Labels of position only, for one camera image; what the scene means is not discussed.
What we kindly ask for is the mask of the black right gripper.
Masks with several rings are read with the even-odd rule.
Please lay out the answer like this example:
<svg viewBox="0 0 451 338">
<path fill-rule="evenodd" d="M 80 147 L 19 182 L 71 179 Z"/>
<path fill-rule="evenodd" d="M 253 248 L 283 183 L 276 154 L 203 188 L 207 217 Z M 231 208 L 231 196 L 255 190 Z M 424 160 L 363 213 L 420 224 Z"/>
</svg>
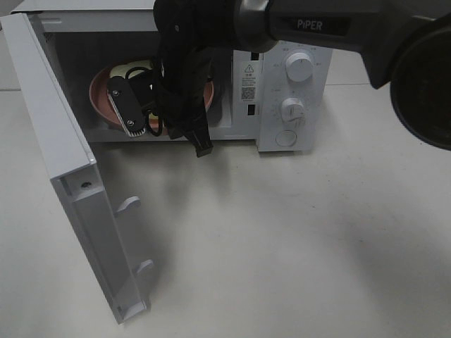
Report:
<svg viewBox="0 0 451 338">
<path fill-rule="evenodd" d="M 171 139 L 185 137 L 198 158 L 209 155 L 213 144 L 204 105 L 204 87 L 209 78 L 211 49 L 195 47 L 189 51 L 161 50 L 152 62 L 154 103 L 151 112 L 168 123 Z M 155 136 L 162 131 L 146 131 Z"/>
</svg>

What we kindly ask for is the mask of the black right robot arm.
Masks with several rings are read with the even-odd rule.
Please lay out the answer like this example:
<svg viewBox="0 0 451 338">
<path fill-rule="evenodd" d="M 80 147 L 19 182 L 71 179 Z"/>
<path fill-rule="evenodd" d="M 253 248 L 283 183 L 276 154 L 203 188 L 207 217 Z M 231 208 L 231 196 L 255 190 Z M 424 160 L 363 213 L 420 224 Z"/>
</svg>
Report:
<svg viewBox="0 0 451 338">
<path fill-rule="evenodd" d="M 213 146 L 204 107 L 215 48 L 263 53 L 287 41 L 357 52 L 400 122 L 450 148 L 449 1 L 156 1 L 152 113 L 198 156 Z"/>
</svg>

